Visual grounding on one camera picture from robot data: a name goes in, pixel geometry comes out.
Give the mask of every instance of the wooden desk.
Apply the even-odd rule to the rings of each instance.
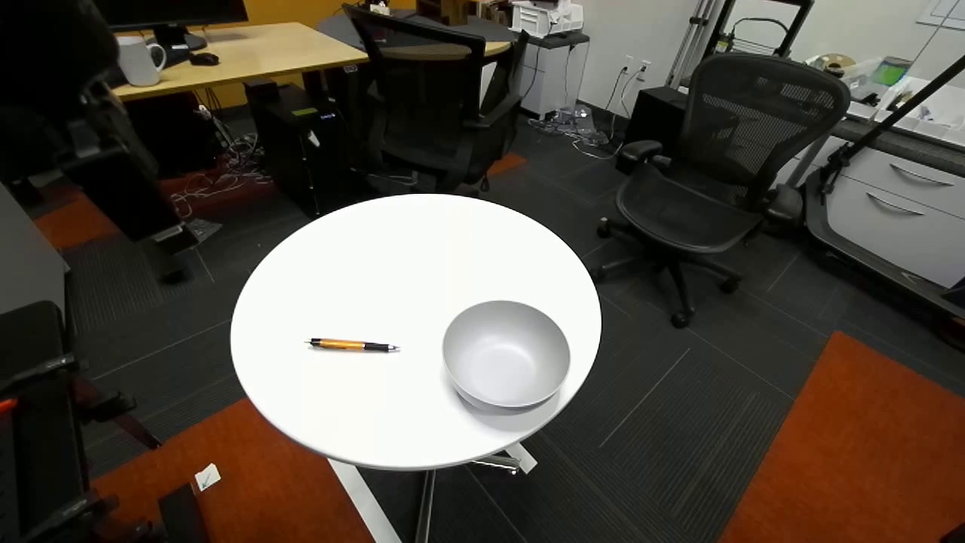
[[[244,23],[218,28],[209,36],[209,52],[219,57],[218,66],[177,65],[162,71],[160,86],[114,88],[117,101],[145,101],[227,81],[314,72],[327,66],[364,65],[364,52],[316,33],[306,23]]]

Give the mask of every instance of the chair seat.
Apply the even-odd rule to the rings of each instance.
[[[646,239],[681,253],[728,253],[759,227],[759,213],[697,194],[646,167],[615,197]]]

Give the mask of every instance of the metal bowl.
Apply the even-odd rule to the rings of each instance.
[[[559,392],[569,345],[559,322],[518,303],[462,312],[442,339],[452,386],[491,408],[530,408]]]

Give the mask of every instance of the table top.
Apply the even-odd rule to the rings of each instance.
[[[114,96],[145,101],[160,95],[177,95],[191,88],[212,88],[227,81],[244,81],[280,72],[307,72],[322,66],[364,65],[364,52],[316,33],[306,23],[237,23],[215,28],[204,33],[212,55],[219,57],[218,66],[177,65],[160,72],[151,88],[120,86]]]
[[[481,408],[445,381],[445,325],[491,299],[533,304],[566,335],[566,381],[538,408]],[[311,351],[316,335],[397,354]],[[526,213],[466,197],[388,197],[280,242],[244,285],[230,345],[247,397],[302,448],[431,471],[518,444],[566,408],[597,359],[600,299],[580,258]]]

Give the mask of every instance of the pen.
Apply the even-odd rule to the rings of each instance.
[[[376,345],[376,340],[347,340],[347,339],[311,339],[307,340],[316,351],[354,351],[354,354],[396,354],[396,345]]]

